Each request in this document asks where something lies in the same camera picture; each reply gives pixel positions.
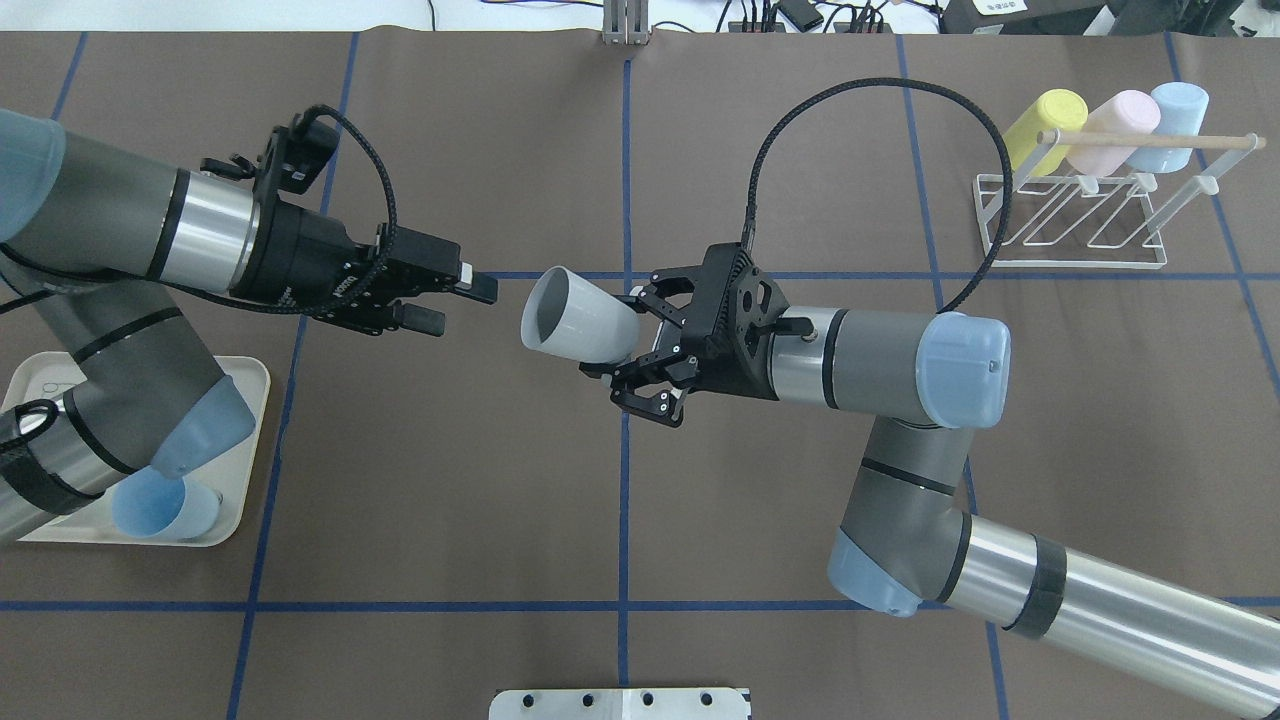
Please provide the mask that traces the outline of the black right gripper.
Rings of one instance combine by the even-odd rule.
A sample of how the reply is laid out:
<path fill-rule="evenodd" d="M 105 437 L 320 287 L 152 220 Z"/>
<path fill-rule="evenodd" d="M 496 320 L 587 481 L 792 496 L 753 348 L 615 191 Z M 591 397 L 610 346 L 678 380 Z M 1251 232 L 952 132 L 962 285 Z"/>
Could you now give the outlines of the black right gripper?
<path fill-rule="evenodd" d="M 677 307 L 669 300 L 689 295 Z M 771 379 L 772 336 L 799 334 L 783 320 L 788 300 L 740 243 L 713 243 L 698 266 L 663 268 L 650 283 L 612 299 L 662 328 L 658 351 L 621 363 L 582 363 L 582 374 L 609 391 L 636 393 L 667 384 L 748 398 L 777 400 Z"/>

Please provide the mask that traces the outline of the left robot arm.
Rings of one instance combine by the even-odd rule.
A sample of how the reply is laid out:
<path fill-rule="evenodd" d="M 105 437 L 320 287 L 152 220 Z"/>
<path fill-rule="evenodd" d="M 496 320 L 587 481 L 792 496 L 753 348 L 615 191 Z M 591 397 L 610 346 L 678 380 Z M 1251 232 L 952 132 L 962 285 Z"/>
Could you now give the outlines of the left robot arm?
<path fill-rule="evenodd" d="M 387 205 L 372 243 L 285 200 L 340 138 L 371 161 Z M 398 220 L 389 173 L 335 108 L 273 128 L 256 160 L 196 170 L 3 111 L 3 279 L 35 306 L 83 380 L 3 414 L 3 542 L 99 501 L 143 469 L 179 478 L 251 437 L 255 416 L 172 299 L 301 315 L 379 336 L 439 337 L 424 293 L 494 304 L 498 282 L 460 246 Z"/>

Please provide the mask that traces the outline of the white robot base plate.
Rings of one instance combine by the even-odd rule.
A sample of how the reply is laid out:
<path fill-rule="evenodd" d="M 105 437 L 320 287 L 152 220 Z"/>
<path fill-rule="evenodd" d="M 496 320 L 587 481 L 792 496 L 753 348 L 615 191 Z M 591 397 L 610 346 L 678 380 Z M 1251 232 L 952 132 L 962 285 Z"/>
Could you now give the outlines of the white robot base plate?
<path fill-rule="evenodd" d="M 511 689 L 490 702 L 489 719 L 751 719 L 748 689 L 650 687 Z"/>

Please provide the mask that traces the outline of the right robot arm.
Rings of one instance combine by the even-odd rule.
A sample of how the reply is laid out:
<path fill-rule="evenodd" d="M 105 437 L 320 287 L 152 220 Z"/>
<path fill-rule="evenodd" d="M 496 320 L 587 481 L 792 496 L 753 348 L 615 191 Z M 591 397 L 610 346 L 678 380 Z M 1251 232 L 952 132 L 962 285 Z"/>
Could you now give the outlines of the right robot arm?
<path fill-rule="evenodd" d="M 963 313 L 790 304 L 737 243 L 600 296 L 585 375 L 667 427 L 696 392 L 873 418 L 828 561 L 896 618 L 934 601 L 1243 717 L 1277 715 L 1277 620 L 960 509 L 978 429 L 1009 386 L 1007 327 Z"/>

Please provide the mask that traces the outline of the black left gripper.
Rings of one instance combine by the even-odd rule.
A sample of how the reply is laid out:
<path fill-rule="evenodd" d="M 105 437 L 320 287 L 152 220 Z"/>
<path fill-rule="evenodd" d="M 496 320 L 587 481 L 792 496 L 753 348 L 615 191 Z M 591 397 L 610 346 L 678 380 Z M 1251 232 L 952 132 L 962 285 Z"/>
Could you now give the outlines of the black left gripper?
<path fill-rule="evenodd" d="M 279 201 L 270 229 L 256 237 L 250 260 L 229 292 L 233 299 L 259 304 L 311 307 L 353 290 L 372 269 L 376 250 L 376 245 L 352 241 L 340 222 Z M 351 331 L 412 331 L 442 337 L 447 315 L 410 300 L 449 292 L 494 305 L 499 281 L 462 263 L 457 243 L 399 227 L 383 273 L 353 299 L 316 314 L 316 319 Z"/>

